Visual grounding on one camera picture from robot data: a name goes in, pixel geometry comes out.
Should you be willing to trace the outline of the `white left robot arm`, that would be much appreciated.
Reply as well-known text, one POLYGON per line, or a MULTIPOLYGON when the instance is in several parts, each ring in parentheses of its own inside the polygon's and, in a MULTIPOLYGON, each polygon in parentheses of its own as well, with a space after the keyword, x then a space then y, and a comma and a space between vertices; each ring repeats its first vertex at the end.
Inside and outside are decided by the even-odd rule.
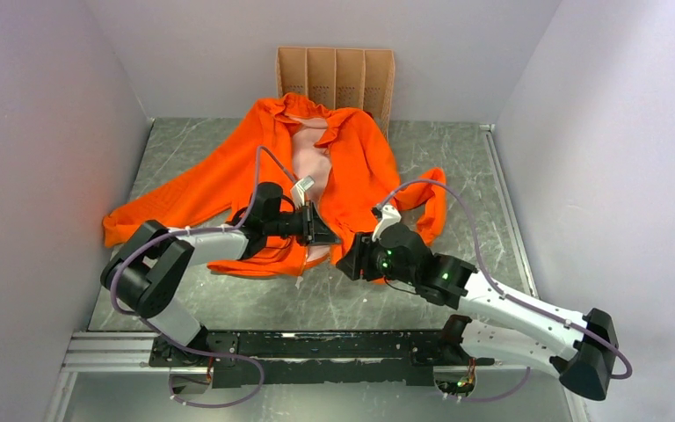
POLYGON ((270 238, 300 246, 339 244, 340 239, 319 216, 316 205, 287 197, 273 182, 257 185, 248 206, 229 224, 204 229, 173 229, 155 220, 143 223, 106 265, 101 285, 173 343, 173 354, 188 366, 201 363, 211 350, 207 328, 175 294, 190 266, 254 257, 270 238))

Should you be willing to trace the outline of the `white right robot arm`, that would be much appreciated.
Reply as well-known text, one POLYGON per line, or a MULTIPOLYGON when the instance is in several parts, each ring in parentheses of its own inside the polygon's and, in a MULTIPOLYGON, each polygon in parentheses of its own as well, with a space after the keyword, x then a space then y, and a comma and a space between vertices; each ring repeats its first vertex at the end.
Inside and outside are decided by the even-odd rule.
POLYGON ((336 266, 352 280, 404 282, 432 304, 499 324, 501 338, 529 337, 549 352, 547 363, 561 385, 583 398, 605 400, 610 382, 619 377, 613 367, 624 356, 608 313, 557 308, 500 285, 482 268, 432 252, 418 233, 401 223, 380 236, 357 234, 336 266))

